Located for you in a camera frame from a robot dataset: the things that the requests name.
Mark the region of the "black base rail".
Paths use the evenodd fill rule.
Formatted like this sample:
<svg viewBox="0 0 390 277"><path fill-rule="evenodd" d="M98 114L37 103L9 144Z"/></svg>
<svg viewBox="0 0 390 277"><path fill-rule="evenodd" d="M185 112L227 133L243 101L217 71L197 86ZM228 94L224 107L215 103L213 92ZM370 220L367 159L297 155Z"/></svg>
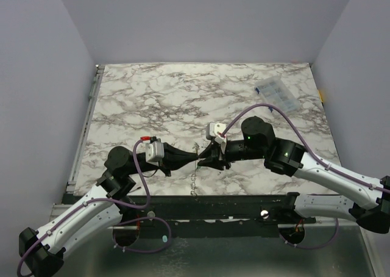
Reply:
<svg viewBox="0 0 390 277"><path fill-rule="evenodd" d="M296 192L286 195L152 196L148 208L127 212L113 228L119 243L158 239L169 232L180 238L278 237L278 226L315 223L295 212Z"/></svg>

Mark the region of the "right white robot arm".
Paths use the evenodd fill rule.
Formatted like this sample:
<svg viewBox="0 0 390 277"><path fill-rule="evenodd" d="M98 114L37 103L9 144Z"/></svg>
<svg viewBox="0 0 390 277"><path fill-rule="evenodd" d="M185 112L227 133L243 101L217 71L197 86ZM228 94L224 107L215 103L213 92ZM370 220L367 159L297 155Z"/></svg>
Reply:
<svg viewBox="0 0 390 277"><path fill-rule="evenodd" d="M300 217L341 218L371 232L389 232L388 176L372 178L334 165L310 154L301 144L277 138L272 125L259 117L242 122L241 140L227 140L225 129L222 123L207 125L210 144L199 156L200 166L225 170L232 162L262 159L273 173L311 181L333 191L331 195L295 194L293 202L280 207L285 222L293 223Z"/></svg>

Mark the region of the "clear plastic organizer box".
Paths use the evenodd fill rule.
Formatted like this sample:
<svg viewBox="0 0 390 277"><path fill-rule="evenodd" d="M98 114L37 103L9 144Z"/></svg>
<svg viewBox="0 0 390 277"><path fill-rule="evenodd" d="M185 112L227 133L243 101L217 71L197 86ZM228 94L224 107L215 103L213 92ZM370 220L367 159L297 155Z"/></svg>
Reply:
<svg viewBox="0 0 390 277"><path fill-rule="evenodd" d="M254 90L266 103L278 107L284 113L300 109L300 102L278 76L259 80Z"/></svg>

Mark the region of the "yellow tape tab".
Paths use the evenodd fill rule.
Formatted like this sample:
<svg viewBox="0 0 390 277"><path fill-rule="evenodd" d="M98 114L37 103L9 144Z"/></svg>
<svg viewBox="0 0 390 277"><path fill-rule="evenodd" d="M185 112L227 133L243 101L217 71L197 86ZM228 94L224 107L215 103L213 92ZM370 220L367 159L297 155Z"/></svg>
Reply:
<svg viewBox="0 0 390 277"><path fill-rule="evenodd" d="M318 90L318 94L319 94L319 98L320 98L320 101L321 103L324 103L324 96L323 96L323 92L321 90Z"/></svg>

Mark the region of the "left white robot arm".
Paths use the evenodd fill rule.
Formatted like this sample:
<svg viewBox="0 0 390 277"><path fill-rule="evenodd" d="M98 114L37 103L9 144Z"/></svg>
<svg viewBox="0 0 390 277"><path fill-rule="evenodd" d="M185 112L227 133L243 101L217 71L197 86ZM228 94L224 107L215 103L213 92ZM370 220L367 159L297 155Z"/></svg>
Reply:
<svg viewBox="0 0 390 277"><path fill-rule="evenodd" d="M54 276L65 257L97 232L140 222L139 211L151 203L143 173L160 170L170 176L199 158L197 153L182 151L155 137L143 137L136 142L139 145L146 147L145 152L123 146L111 149L102 176L80 200L46 225L26 228L19 234L18 276L22 276L23 265L30 276Z"/></svg>

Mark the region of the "metal side rail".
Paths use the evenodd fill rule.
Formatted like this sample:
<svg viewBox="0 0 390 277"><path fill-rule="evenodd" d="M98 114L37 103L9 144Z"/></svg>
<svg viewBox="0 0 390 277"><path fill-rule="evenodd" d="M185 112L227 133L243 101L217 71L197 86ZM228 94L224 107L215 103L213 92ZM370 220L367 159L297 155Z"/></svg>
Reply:
<svg viewBox="0 0 390 277"><path fill-rule="evenodd" d="M66 183L65 193L73 194L77 182L77 177L80 170L81 161L83 158L83 152L87 143L88 132L90 130L91 119L93 116L94 108L97 101L97 96L101 86L101 81L104 73L105 65L96 65L96 74L93 78L92 86L88 95L88 107L86 116L82 126L82 132L78 142L76 155L73 160L71 172Z"/></svg>

